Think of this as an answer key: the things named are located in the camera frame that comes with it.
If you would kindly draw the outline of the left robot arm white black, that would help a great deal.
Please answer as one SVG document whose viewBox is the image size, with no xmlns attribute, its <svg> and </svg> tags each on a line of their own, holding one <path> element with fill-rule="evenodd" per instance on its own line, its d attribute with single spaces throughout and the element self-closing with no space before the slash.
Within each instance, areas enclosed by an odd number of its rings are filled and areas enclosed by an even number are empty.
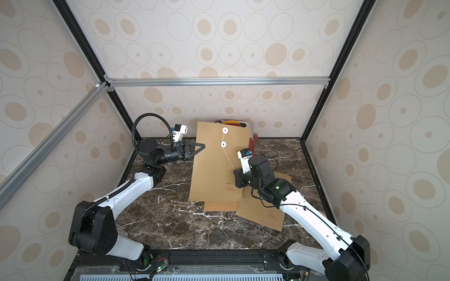
<svg viewBox="0 0 450 281">
<path fill-rule="evenodd" d="M 141 270 L 151 266 L 149 247 L 120 235 L 117 217 L 136 199 L 152 190 L 165 175 L 164 164 L 187 161 L 205 149 L 204 144 L 180 140 L 171 146 L 144 138 L 135 149 L 144 164 L 141 170 L 114 189 L 92 202 L 80 202 L 74 211 L 68 242 L 79 250 L 97 256 L 115 256 L 140 264 Z"/>
</svg>

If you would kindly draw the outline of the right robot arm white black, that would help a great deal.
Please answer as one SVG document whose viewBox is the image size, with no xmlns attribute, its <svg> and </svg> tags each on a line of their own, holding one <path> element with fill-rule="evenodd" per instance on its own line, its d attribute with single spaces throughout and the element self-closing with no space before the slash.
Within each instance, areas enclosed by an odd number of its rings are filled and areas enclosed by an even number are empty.
<svg viewBox="0 0 450 281">
<path fill-rule="evenodd" d="M 276 208 L 293 218 L 320 244 L 320 248 L 289 242 L 281 251 L 285 268 L 306 267 L 330 281 L 368 281 L 370 244 L 339 228 L 316 210 L 288 180 L 276 177 L 263 155 L 249 149 L 238 152 L 241 167 L 234 170 L 235 186 L 249 187 L 265 208 Z"/>
</svg>

